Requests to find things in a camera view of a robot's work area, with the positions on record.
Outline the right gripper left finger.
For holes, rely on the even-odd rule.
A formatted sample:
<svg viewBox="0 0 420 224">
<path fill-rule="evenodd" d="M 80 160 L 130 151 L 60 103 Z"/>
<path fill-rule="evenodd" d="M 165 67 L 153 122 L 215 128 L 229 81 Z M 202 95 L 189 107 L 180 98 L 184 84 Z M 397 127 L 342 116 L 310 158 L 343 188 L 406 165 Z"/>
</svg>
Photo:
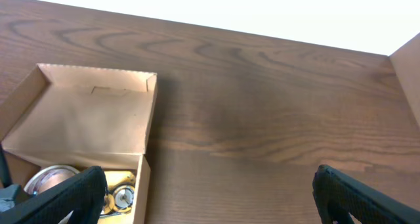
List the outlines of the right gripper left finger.
<svg viewBox="0 0 420 224">
<path fill-rule="evenodd" d="M 90 167 L 1 213 L 1 224 L 97 224 L 107 182 L 99 166 Z"/>
</svg>

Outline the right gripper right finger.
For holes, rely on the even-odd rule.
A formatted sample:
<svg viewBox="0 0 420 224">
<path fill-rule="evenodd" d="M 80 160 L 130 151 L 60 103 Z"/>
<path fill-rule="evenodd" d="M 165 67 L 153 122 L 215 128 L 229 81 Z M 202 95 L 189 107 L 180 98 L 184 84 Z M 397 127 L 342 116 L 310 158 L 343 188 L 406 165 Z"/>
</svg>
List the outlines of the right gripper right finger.
<svg viewBox="0 0 420 224">
<path fill-rule="evenodd" d="M 312 188 L 323 224 L 419 223 L 419 211 L 328 165 L 318 167 Z"/>
</svg>

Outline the large white tape roll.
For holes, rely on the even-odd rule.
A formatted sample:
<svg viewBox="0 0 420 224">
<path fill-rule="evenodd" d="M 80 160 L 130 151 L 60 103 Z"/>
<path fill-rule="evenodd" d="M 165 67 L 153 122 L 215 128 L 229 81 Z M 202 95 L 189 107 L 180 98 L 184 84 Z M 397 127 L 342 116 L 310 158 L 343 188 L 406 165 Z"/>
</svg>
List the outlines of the large white tape roll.
<svg viewBox="0 0 420 224">
<path fill-rule="evenodd" d="M 79 170 L 67 165 L 49 166 L 36 173 L 25 185 L 24 191 L 37 195 L 77 175 Z"/>
</svg>

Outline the cardboard box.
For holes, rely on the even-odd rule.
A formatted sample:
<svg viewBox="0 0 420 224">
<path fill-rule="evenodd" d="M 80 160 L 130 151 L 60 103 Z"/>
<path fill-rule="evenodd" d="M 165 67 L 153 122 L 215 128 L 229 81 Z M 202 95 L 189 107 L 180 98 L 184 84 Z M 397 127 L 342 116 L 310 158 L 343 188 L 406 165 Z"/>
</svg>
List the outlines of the cardboard box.
<svg viewBox="0 0 420 224">
<path fill-rule="evenodd" d="M 153 72 L 38 64 L 1 104 L 1 143 L 41 167 L 136 171 L 133 209 L 106 222 L 143 223 L 156 93 Z"/>
</svg>

